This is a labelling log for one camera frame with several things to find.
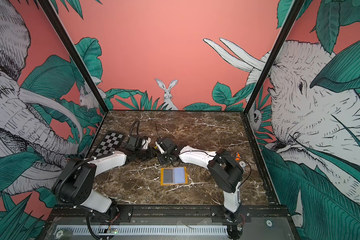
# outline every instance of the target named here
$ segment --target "marble tabletop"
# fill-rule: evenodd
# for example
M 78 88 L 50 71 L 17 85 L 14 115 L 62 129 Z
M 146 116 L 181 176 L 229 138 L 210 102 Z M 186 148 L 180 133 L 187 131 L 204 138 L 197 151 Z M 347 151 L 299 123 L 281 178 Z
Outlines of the marble tabletop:
M 157 139 L 155 122 L 160 136 L 170 137 L 176 144 L 196 149 L 217 151 L 225 148 L 240 153 L 252 167 L 252 174 L 240 188 L 241 204 L 268 205 L 263 181 L 241 121 L 240 113 L 184 112 L 184 111 L 110 111 L 98 133 L 93 152 L 107 131 L 116 131 L 128 138 L 130 127 L 140 120 L 140 134 Z M 160 185 L 160 168 L 156 158 L 144 162 L 130 162 L 108 170 L 95 178 L 94 189 L 121 204 L 223 204 L 223 191 L 215 184 L 209 171 L 194 164 L 186 166 L 188 184 Z M 245 168 L 243 179 L 249 168 Z

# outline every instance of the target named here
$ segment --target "rabbit face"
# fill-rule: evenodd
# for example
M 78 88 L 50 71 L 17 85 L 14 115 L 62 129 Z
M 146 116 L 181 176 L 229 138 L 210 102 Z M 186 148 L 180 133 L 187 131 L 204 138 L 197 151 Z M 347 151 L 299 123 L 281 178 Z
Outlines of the rabbit face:
M 159 80 L 157 78 L 155 78 L 155 80 L 156 80 L 158 86 L 164 90 L 164 99 L 171 99 L 172 98 L 171 88 L 173 88 L 177 84 L 177 82 L 178 82 L 177 79 L 172 80 L 171 83 L 169 84 L 168 88 L 165 87 L 165 84 L 161 80 Z

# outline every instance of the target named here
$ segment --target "black and white checkered board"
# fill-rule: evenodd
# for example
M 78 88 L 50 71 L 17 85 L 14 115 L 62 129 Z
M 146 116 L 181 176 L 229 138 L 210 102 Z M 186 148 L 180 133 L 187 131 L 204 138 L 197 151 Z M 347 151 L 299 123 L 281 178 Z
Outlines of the black and white checkered board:
M 120 147 L 121 142 L 124 140 L 124 135 L 118 132 L 107 132 L 106 136 L 103 138 L 101 143 L 97 146 L 92 157 L 101 156 L 107 154 L 111 149 L 116 149 Z

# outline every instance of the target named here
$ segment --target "animal eye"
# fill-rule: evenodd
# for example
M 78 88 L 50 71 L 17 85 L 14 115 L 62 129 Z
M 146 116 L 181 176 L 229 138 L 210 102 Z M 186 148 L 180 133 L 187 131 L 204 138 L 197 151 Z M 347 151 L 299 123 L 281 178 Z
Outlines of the animal eye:
M 300 84 L 299 84 L 299 89 L 300 89 L 300 92 L 302 94 L 302 82 L 300 82 Z

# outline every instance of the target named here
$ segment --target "rabbit illustration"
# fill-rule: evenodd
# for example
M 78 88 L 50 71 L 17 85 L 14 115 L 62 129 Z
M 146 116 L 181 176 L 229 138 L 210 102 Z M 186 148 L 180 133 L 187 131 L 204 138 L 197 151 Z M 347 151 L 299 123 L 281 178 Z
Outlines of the rabbit illustration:
M 164 90 L 164 105 L 167 105 L 167 107 L 165 108 L 166 110 L 178 110 L 178 108 L 173 104 L 172 102 L 172 94 L 171 94 L 171 88 L 173 88 L 176 84 L 177 84 L 177 79 L 172 80 L 171 83 L 169 84 L 168 88 L 165 87 L 165 84 L 155 78 L 158 86 Z
M 95 76 L 91 76 L 91 78 L 95 85 L 102 82 L 99 78 L 96 78 Z M 106 94 L 104 91 L 99 88 L 97 88 L 97 90 L 99 91 L 102 98 L 106 98 Z M 99 108 L 99 102 L 96 100 L 94 94 L 92 93 L 86 82 L 84 82 L 84 87 L 80 87 L 80 106 L 86 106 L 88 109 Z

